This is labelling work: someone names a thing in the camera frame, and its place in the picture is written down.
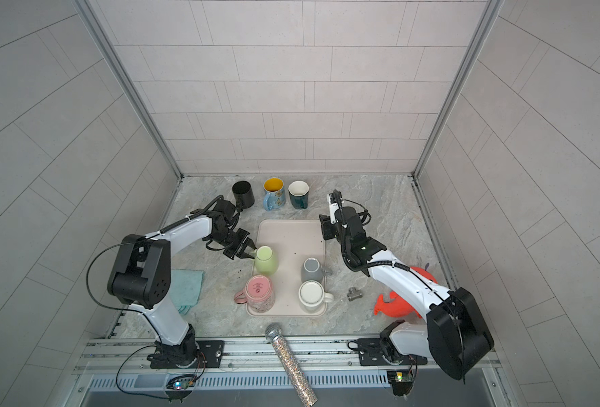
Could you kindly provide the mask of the light green mug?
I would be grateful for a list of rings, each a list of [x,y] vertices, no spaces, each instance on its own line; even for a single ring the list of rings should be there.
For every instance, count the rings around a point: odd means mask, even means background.
[[[263,276],[274,275],[279,267],[276,252],[270,246],[261,246],[256,250],[254,258],[254,270],[256,274]]]

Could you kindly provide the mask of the black mug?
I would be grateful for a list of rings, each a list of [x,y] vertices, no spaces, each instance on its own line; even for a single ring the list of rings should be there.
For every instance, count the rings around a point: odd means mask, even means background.
[[[249,181],[236,182],[232,186],[232,193],[236,200],[236,207],[239,211],[244,211],[254,206],[254,191]]]

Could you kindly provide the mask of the dark green mug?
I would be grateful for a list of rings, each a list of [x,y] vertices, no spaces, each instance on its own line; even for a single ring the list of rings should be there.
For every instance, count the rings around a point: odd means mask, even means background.
[[[305,181],[294,181],[288,187],[291,204],[296,210],[308,208],[309,185]]]

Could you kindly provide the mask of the grey mug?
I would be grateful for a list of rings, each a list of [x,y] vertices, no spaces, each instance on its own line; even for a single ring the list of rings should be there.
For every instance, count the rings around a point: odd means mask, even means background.
[[[301,269],[301,281],[306,283],[316,281],[324,283],[328,276],[332,276],[333,272],[330,269],[325,269],[324,266],[316,258],[308,258],[303,262]]]

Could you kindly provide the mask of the iridescent blue butterfly mug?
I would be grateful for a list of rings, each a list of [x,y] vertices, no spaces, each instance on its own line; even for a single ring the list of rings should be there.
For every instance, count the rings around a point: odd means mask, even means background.
[[[266,211],[278,210],[286,203],[285,184],[280,178],[273,177],[264,183],[263,205]]]

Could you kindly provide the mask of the white mug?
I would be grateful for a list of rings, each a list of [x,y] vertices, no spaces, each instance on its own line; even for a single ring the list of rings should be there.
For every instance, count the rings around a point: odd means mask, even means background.
[[[332,303],[335,297],[325,291],[321,283],[309,280],[300,286],[298,299],[307,313],[315,314],[322,309],[323,305]]]

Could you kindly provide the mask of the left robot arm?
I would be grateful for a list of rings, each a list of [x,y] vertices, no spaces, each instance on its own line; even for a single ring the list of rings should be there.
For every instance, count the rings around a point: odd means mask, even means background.
[[[242,205],[219,195],[205,208],[193,210],[157,232],[130,234],[122,240],[108,279],[108,293],[128,309],[144,316],[156,334],[147,359],[152,368],[194,365],[200,351],[191,324],[174,306],[171,258],[197,241],[216,242],[227,258],[250,259],[256,249],[249,232],[237,228]]]

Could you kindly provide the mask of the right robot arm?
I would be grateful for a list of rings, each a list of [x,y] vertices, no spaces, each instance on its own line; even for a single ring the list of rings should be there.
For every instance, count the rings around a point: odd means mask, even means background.
[[[451,378],[461,380],[494,348],[494,339],[475,297],[466,289],[451,290],[428,280],[416,267],[403,264],[387,247],[366,235],[363,214],[345,206],[342,194],[327,195],[329,215],[320,217],[323,238],[336,239],[342,260],[352,272],[385,284],[425,321],[401,322],[388,333],[387,353],[434,359]]]

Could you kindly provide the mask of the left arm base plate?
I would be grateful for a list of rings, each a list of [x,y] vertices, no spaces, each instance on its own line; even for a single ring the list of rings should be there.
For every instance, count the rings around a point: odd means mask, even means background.
[[[179,345],[155,343],[156,350],[147,357],[151,369],[218,368],[225,342],[220,340],[187,341]]]

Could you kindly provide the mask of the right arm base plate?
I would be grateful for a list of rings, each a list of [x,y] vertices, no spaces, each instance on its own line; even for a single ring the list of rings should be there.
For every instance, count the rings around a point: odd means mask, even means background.
[[[358,354],[361,366],[425,366],[428,359],[414,354],[400,354],[389,339],[359,338],[347,347]]]

